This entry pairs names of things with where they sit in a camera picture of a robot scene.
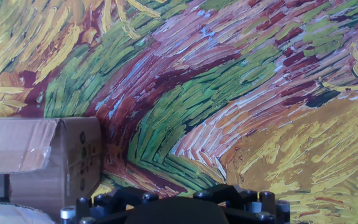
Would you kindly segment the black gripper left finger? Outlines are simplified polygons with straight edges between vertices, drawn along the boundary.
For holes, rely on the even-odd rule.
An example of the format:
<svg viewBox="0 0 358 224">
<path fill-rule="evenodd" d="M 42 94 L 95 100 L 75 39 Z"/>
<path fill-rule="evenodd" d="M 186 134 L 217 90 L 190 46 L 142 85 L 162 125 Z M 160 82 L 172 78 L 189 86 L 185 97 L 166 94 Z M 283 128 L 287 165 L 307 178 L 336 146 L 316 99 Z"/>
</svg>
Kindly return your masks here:
<svg viewBox="0 0 358 224">
<path fill-rule="evenodd" d="M 74 206 L 60 210 L 61 224 L 122 224 L 130 215 L 128 205 L 136 207 L 159 199 L 159 195 L 135 187 L 124 187 L 114 193 L 93 198 L 80 197 Z"/>
</svg>

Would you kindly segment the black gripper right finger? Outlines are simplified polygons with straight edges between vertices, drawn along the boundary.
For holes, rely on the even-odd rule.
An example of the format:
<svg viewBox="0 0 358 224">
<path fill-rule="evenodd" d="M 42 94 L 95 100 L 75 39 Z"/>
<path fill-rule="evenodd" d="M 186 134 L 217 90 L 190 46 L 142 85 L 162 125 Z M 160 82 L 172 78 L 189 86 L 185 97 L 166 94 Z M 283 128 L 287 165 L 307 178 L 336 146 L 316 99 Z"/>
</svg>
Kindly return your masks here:
<svg viewBox="0 0 358 224">
<path fill-rule="evenodd" d="M 195 192 L 193 198 L 212 203 L 224 223 L 290 224 L 290 203 L 270 191 L 218 184 Z"/>
</svg>

